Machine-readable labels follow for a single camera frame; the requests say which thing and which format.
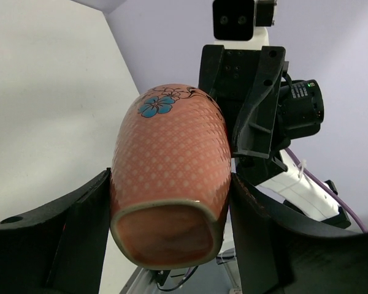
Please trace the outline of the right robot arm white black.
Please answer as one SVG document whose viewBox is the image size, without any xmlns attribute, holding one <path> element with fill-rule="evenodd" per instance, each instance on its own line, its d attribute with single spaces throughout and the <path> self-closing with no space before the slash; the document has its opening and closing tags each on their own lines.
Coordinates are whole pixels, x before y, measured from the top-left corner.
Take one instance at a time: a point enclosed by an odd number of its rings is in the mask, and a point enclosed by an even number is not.
<svg viewBox="0 0 368 294">
<path fill-rule="evenodd" d="M 302 154 L 296 148 L 321 136 L 326 115 L 322 87 L 314 79 L 292 77 L 285 53 L 283 47 L 206 45 L 199 87 L 221 108 L 239 175 L 300 214 L 346 229 L 352 209 L 332 180 L 309 168 L 314 149 Z"/>
</svg>

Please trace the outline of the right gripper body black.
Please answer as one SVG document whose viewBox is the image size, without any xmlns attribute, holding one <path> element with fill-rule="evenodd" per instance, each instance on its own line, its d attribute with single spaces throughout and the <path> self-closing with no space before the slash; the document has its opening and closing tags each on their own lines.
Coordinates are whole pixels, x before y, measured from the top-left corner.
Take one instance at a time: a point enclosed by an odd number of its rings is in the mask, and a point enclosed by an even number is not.
<svg viewBox="0 0 368 294">
<path fill-rule="evenodd" d="M 232 132 L 245 97 L 252 87 L 261 50 L 233 50 L 224 47 L 220 74 L 216 80 L 215 87 L 217 90 L 217 101 L 226 116 L 231 136 L 231 145 Z M 286 169 L 279 160 L 274 159 L 274 154 L 274 148 L 271 143 L 270 154 L 267 159 L 250 156 L 235 157 L 238 160 L 238 174 L 254 186 L 267 181 Z"/>
</svg>

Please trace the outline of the orange ceramic mug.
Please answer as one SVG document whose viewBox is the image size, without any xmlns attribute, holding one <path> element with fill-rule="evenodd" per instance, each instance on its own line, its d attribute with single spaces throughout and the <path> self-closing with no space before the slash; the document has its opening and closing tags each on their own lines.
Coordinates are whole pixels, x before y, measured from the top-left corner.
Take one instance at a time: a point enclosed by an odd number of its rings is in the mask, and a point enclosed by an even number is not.
<svg viewBox="0 0 368 294">
<path fill-rule="evenodd" d="M 150 270 L 209 262 L 223 243 L 231 150 L 223 114 L 204 91 L 167 84 L 129 107 L 110 177 L 110 231 Z"/>
</svg>

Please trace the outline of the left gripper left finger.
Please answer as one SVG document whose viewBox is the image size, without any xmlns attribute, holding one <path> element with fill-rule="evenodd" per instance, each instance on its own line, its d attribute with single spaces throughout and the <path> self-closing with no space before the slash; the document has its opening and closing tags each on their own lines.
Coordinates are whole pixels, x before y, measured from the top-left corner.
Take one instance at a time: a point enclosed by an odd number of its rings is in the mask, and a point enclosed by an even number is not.
<svg viewBox="0 0 368 294">
<path fill-rule="evenodd" d="M 110 170 L 0 222 L 0 293 L 98 293 L 109 232 Z"/>
</svg>

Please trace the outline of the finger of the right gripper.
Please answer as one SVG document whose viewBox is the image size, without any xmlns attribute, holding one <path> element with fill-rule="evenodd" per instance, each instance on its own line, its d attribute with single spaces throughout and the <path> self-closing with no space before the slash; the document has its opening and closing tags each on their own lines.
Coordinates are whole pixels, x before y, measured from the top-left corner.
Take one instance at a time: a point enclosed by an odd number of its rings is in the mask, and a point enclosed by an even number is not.
<svg viewBox="0 0 368 294">
<path fill-rule="evenodd" d="M 215 82 L 220 74 L 223 55 L 223 45 L 204 45 L 202 49 L 198 88 L 211 97 L 216 96 Z"/>
</svg>

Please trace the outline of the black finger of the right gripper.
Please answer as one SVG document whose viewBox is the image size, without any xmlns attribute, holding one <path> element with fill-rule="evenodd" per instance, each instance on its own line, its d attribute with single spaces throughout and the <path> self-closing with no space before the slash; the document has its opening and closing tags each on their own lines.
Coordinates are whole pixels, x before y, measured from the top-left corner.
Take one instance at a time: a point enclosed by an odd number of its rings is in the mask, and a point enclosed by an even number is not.
<svg viewBox="0 0 368 294">
<path fill-rule="evenodd" d="M 262 47 L 252 87 L 232 132 L 233 157 L 269 158 L 285 54 L 284 47 Z"/>
</svg>

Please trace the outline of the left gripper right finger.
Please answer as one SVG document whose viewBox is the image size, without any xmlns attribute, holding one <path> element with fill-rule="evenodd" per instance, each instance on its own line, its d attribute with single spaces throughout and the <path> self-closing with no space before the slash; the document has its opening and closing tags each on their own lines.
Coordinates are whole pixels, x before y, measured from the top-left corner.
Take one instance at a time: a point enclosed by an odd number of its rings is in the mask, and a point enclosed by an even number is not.
<svg viewBox="0 0 368 294">
<path fill-rule="evenodd" d="M 230 193 L 244 293 L 368 293 L 368 232 L 308 218 L 236 174 Z"/>
</svg>

